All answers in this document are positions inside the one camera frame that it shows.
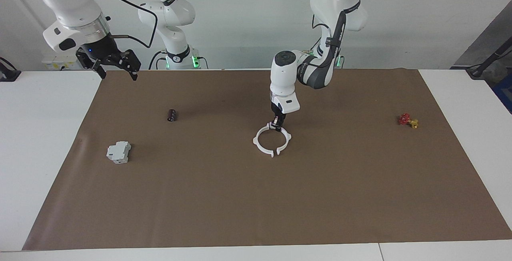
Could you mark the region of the grey circuit breaker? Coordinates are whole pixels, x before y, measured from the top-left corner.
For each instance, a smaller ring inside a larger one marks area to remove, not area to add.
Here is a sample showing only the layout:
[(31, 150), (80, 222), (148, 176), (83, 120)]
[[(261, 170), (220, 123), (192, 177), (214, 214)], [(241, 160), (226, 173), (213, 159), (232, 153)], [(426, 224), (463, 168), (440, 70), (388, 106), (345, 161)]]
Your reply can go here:
[(106, 157), (114, 164), (126, 164), (131, 147), (128, 141), (117, 141), (115, 145), (108, 147)]

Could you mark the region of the black table clamp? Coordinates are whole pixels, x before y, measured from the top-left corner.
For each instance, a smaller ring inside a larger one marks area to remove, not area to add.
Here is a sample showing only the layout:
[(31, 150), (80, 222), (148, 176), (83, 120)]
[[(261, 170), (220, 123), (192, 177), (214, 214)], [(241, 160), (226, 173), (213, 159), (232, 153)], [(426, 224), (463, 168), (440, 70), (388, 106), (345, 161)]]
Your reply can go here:
[(0, 56), (0, 82), (14, 82), (21, 73), (11, 62)]

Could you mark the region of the blue crate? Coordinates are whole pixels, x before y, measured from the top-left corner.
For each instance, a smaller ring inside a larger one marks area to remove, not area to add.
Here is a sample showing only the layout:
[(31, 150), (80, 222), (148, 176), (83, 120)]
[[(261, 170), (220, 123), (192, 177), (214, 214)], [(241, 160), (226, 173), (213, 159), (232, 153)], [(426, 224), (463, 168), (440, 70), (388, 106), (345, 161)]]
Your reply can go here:
[(493, 86), (492, 91), (510, 114), (512, 114), (512, 74), (507, 75)]

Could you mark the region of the white half-ring pipe clamp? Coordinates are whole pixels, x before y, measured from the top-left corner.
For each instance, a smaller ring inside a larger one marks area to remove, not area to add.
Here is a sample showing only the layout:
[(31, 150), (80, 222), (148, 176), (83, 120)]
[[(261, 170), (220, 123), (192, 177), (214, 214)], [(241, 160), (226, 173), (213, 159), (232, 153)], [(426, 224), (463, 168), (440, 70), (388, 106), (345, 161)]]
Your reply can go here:
[(256, 145), (256, 147), (258, 148), (258, 150), (260, 150), (262, 153), (266, 154), (266, 155), (269, 155), (271, 158), (274, 157), (274, 150), (269, 150), (267, 148), (264, 148), (260, 141), (258, 140), (260, 135), (265, 132), (265, 131), (269, 131), (271, 129), (271, 125), (270, 125), (270, 122), (267, 123), (265, 126), (263, 126), (262, 128), (260, 128), (257, 132), (256, 132), (256, 135), (255, 137), (253, 138), (252, 142), (254, 145)]
[(276, 148), (277, 155), (280, 155), (287, 148), (289, 141), (292, 139), (292, 135), (288, 133), (288, 131), (284, 127), (280, 128), (280, 133), (282, 133), (282, 135), (285, 137), (285, 142), (283, 145)]

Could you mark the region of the brown paper table mat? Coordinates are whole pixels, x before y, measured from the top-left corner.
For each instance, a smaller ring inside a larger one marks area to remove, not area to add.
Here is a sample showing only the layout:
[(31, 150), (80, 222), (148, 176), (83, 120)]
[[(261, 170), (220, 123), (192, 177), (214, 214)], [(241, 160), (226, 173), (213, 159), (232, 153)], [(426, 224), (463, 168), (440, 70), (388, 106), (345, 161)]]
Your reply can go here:
[[(252, 142), (269, 85), (267, 71), (110, 71), (23, 249), (512, 239), (417, 70), (298, 86), (273, 158)], [(106, 157), (117, 141), (126, 164)]]

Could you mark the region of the black stand leg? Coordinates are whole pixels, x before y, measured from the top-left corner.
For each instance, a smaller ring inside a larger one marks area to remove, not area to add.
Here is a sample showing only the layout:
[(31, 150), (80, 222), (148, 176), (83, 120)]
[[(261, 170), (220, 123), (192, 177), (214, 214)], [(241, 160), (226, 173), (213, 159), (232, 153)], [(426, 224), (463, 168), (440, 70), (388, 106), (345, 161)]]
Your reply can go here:
[(466, 73), (472, 79), (480, 79), (484, 73), (484, 71), (496, 60), (501, 60), (503, 57), (507, 56), (512, 52), (512, 36), (510, 36), (499, 48), (492, 53), (484, 62), (481, 64), (476, 64), (472, 66), (468, 66), (466, 68)]

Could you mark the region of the red and brass valve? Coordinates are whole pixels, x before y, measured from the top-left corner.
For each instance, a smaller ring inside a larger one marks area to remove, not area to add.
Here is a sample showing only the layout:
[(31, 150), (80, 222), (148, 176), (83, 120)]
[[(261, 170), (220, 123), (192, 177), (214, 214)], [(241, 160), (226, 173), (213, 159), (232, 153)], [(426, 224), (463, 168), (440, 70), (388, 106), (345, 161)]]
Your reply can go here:
[(406, 125), (411, 128), (418, 128), (419, 121), (417, 119), (411, 118), (410, 114), (404, 113), (398, 118), (398, 124)]

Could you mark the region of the white power strip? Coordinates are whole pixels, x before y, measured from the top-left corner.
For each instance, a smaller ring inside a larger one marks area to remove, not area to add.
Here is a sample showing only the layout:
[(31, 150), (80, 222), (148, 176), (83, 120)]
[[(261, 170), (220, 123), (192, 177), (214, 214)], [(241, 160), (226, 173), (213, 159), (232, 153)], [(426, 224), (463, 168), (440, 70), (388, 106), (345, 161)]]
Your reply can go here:
[(45, 70), (50, 71), (82, 71), (84, 67), (76, 57), (76, 51), (54, 52), (42, 50), (41, 64)]

